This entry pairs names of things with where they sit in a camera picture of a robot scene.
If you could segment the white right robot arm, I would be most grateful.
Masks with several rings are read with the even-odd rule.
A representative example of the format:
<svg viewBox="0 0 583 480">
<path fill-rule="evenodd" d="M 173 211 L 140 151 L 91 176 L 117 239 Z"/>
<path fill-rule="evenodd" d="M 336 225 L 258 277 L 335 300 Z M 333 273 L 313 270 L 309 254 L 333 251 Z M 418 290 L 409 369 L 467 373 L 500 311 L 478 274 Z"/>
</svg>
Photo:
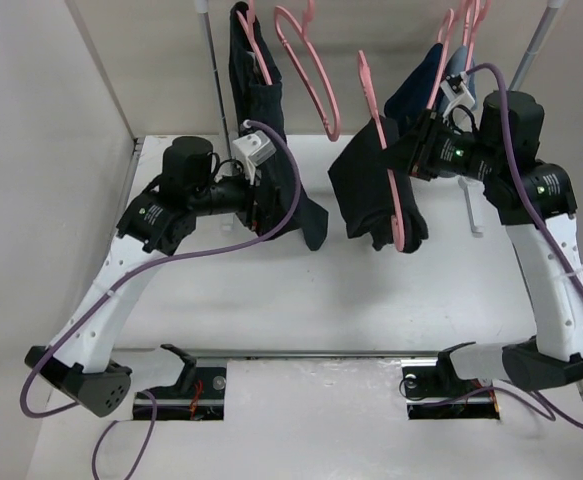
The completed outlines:
<svg viewBox="0 0 583 480">
<path fill-rule="evenodd" d="M 536 157 L 543 120 L 544 110 L 531 95 L 493 92 L 473 132 L 454 132 L 431 110 L 412 131 L 413 176 L 430 180 L 456 173 L 483 184 L 513 245 L 536 325 L 522 342 L 468 342 L 440 351 L 433 381 L 445 395 L 473 380 L 538 391 L 583 379 L 577 203 L 567 172 Z"/>
</svg>

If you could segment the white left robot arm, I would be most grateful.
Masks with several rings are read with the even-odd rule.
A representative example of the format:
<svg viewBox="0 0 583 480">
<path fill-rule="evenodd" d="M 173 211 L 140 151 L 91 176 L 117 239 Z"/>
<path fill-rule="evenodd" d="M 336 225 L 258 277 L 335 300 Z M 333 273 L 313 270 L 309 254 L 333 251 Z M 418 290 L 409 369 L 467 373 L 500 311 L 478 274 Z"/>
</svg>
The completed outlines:
<svg viewBox="0 0 583 480">
<path fill-rule="evenodd" d="M 250 229 L 264 165 L 275 154 L 257 131 L 234 140 L 234 157 L 218 158 L 202 137 L 181 136 L 167 147 L 162 170 L 129 203 L 109 252 L 76 311 L 46 346 L 25 357 L 33 377 L 97 417 L 112 414 L 129 394 L 163 388 L 175 397 L 194 387 L 196 359 L 163 344 L 147 352 L 113 353 L 122 328 L 158 269 L 176 258 L 201 217 L 245 216 Z"/>
</svg>

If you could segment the pink hanger taken from rack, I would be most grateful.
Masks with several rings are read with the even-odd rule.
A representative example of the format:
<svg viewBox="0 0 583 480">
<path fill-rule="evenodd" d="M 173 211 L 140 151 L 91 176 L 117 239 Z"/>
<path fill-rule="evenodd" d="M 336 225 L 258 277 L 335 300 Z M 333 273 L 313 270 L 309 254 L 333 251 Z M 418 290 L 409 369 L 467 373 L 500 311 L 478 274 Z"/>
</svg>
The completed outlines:
<svg viewBox="0 0 583 480">
<path fill-rule="evenodd" d="M 368 65 L 365 53 L 363 50 L 357 52 L 358 77 L 361 88 L 366 99 L 370 116 L 375 123 L 379 144 L 382 150 L 387 148 L 386 136 L 382 121 L 380 119 L 377 99 L 372 82 L 371 70 Z M 402 216 L 401 203 L 395 176 L 391 170 L 387 171 L 388 184 L 390 188 L 391 202 L 393 213 L 390 217 L 390 225 L 393 235 L 393 243 L 398 252 L 403 252 L 405 249 L 405 226 Z"/>
</svg>

